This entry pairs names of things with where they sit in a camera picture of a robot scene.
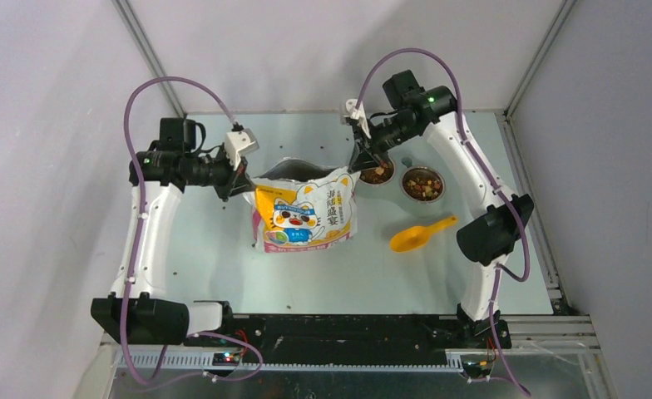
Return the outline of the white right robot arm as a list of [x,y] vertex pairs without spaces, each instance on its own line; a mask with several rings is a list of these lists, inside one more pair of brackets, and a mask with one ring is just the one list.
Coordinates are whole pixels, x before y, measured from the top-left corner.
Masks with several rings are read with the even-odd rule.
[[506,185],[484,154],[446,86],[426,89],[409,70],[383,83],[392,110],[382,122],[367,116],[362,102],[343,104],[342,121],[354,135],[348,163],[351,171],[372,169],[388,162],[391,149],[422,137],[443,159],[462,191],[472,221],[457,231],[462,254],[474,265],[458,312],[462,320],[457,336],[467,347],[481,346],[491,335],[488,322],[497,311],[506,261],[517,244],[524,259],[523,272],[513,278],[525,282],[531,273],[530,243],[526,226],[535,204]]

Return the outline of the yellow plastic scoop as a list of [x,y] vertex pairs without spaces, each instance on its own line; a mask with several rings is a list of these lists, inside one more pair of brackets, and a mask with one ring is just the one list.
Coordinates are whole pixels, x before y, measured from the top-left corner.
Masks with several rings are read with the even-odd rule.
[[427,226],[417,225],[405,229],[390,239],[389,248],[395,253],[406,253],[420,249],[428,243],[434,234],[455,226],[457,222],[457,216],[450,216]]

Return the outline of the pet food bag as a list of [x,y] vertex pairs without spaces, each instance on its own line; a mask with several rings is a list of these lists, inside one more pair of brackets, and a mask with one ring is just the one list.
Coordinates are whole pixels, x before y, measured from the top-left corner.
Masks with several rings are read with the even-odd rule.
[[360,174],[286,158],[253,177],[244,194],[252,209],[255,247],[267,254],[329,249],[358,231]]

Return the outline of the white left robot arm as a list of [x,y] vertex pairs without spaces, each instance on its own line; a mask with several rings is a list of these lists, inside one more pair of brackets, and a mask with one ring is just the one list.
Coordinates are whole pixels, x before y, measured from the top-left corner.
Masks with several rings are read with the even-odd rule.
[[187,303],[170,295],[167,268],[172,225],[186,187],[212,187],[222,201],[254,190],[246,155],[258,149],[254,134],[234,123],[208,150],[205,126],[188,118],[163,118],[159,137],[129,165],[131,223],[115,282],[91,302],[91,317],[117,343],[180,345],[204,331],[216,346],[236,335],[226,302]]

